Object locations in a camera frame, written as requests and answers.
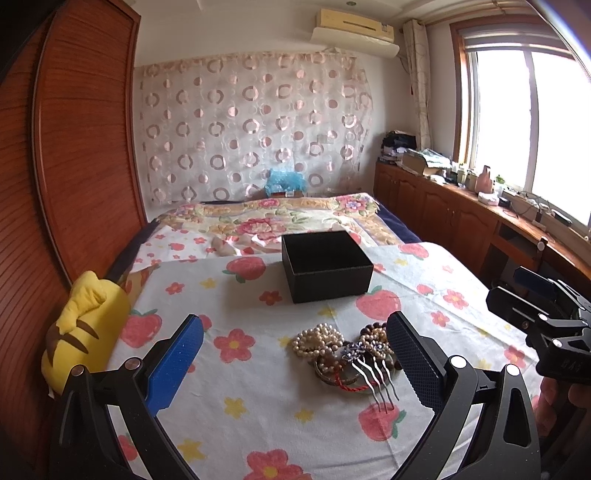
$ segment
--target wooden cabinet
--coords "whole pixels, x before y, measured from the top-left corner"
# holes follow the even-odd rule
[[[461,202],[452,210],[452,239],[448,250],[474,275],[480,273],[496,220],[485,212],[477,212],[468,202]]]
[[[401,168],[378,164],[375,196],[424,242],[441,245],[478,275],[497,219],[484,207]]]
[[[424,242],[432,242],[449,249],[452,235],[452,206],[448,195],[441,188],[428,185],[425,190],[423,209],[419,217],[417,235]]]

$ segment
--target strawberry print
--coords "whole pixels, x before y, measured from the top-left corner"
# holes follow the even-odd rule
[[[406,411],[401,411],[396,405],[394,409],[388,407],[387,409],[382,403],[378,408],[372,403],[358,416],[363,433],[374,442],[384,442],[390,437],[398,438],[398,424],[404,420]]]
[[[383,322],[402,308],[398,296],[394,292],[382,290],[381,285],[375,287],[371,292],[361,295],[355,301],[355,305],[365,316]]]
[[[131,348],[140,348],[148,343],[160,331],[162,318],[156,315],[158,310],[140,313],[131,310],[119,337]]]
[[[238,283],[260,278],[267,266],[260,257],[239,257],[226,265],[223,273],[235,275]]]
[[[403,254],[413,255],[419,260],[424,260],[429,256],[429,252],[421,244],[401,244],[398,248]]]
[[[128,462],[135,460],[138,457],[138,451],[135,449],[134,443],[131,441],[129,433],[126,435],[119,435],[117,437],[123,455]]]

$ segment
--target bed sheet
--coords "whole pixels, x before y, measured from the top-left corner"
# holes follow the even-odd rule
[[[403,372],[394,379],[400,400],[388,413],[383,405],[377,411],[371,395],[319,381],[291,350],[292,338],[319,322],[354,340],[367,323],[401,309],[448,355],[488,369],[512,362],[538,393],[535,351],[522,332],[487,311],[487,289],[445,249],[422,243],[364,250],[375,266],[370,293],[298,305],[281,254],[168,262],[147,277],[109,368],[143,357],[189,313],[202,318],[203,346],[171,406],[158,413],[199,478],[390,479],[410,454],[433,412]],[[470,412],[443,476],[459,466],[478,411]],[[114,424],[132,468],[147,476],[122,419]]]
[[[182,205],[161,215],[131,273],[175,260],[281,251],[281,235],[344,229],[359,245],[402,243],[366,193],[330,198],[264,199],[231,205]]]

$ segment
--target air conditioner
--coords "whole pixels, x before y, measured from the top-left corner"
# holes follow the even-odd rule
[[[312,43],[394,58],[394,28],[370,18],[322,8],[316,16]]]

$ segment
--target pearl necklace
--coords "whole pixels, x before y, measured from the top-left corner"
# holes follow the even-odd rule
[[[320,355],[336,352],[344,341],[345,337],[335,327],[319,323],[314,328],[302,330],[291,344],[297,356],[316,359]]]

